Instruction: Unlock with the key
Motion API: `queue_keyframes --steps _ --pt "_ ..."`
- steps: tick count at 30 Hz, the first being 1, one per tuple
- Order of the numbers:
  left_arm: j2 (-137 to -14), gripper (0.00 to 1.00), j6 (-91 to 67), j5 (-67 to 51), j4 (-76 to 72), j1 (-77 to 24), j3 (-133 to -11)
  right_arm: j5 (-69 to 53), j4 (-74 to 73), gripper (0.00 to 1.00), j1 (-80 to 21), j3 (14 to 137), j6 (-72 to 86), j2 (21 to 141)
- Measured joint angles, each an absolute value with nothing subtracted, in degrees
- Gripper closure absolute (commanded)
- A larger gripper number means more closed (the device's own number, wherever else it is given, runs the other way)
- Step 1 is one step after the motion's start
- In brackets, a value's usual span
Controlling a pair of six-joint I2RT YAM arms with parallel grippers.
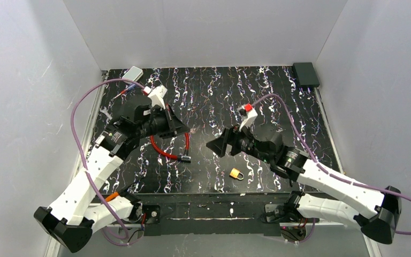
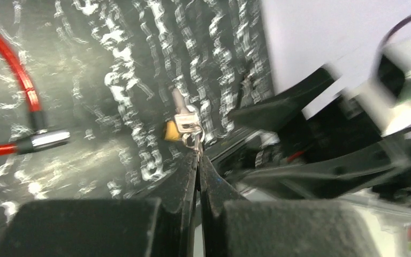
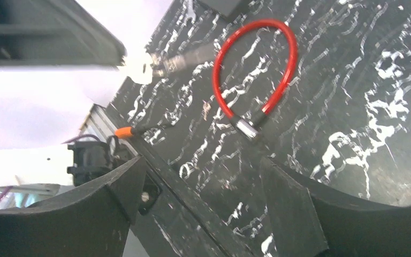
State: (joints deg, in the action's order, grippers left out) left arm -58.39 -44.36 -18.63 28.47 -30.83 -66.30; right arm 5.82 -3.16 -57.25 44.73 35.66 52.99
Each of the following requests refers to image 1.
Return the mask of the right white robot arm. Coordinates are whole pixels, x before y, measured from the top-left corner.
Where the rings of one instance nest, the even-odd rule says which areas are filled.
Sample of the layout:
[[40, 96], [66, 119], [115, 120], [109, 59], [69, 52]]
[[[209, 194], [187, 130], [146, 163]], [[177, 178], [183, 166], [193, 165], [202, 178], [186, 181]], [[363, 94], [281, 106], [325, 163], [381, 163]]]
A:
[[284, 204], [268, 211], [265, 215], [268, 223], [318, 218], [359, 229], [378, 243], [393, 242], [401, 213], [397, 188], [389, 186], [381, 193], [359, 187], [357, 181], [285, 145], [282, 135], [271, 128], [253, 134], [248, 128], [227, 127], [219, 137], [206, 144], [219, 157], [225, 155], [228, 146], [231, 146], [231, 156], [246, 153], [267, 163], [277, 176], [309, 185], [328, 195], [328, 198], [320, 198], [293, 191]]

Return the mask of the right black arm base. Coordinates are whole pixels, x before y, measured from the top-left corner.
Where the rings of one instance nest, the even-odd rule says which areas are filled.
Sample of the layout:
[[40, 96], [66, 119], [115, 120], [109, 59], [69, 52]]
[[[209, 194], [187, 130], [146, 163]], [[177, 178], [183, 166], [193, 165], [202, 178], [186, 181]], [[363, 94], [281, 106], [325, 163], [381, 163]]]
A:
[[264, 211], [260, 216], [264, 223], [288, 223], [302, 225], [306, 223], [319, 222], [319, 218], [305, 218], [296, 210], [285, 210], [283, 204], [267, 204], [264, 206]]

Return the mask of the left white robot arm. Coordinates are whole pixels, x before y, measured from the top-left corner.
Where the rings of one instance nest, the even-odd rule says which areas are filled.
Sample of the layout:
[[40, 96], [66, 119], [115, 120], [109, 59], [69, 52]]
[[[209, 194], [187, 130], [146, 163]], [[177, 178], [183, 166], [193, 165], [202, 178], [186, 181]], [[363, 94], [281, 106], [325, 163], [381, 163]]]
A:
[[42, 229], [70, 252], [80, 251], [93, 233], [126, 218], [142, 215], [139, 199], [124, 193], [94, 208], [89, 204], [108, 177], [138, 148], [140, 140], [162, 139], [190, 132], [169, 104], [147, 96], [132, 96], [105, 126], [95, 141], [86, 166], [49, 206], [38, 207], [34, 218]]

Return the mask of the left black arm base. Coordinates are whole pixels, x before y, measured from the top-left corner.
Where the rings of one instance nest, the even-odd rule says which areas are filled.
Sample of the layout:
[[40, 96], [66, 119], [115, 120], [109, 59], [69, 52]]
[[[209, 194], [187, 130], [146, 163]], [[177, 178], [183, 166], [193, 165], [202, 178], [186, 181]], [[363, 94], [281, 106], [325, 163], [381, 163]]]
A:
[[158, 224], [160, 222], [161, 207], [159, 205], [143, 205], [142, 212], [145, 216], [144, 224]]

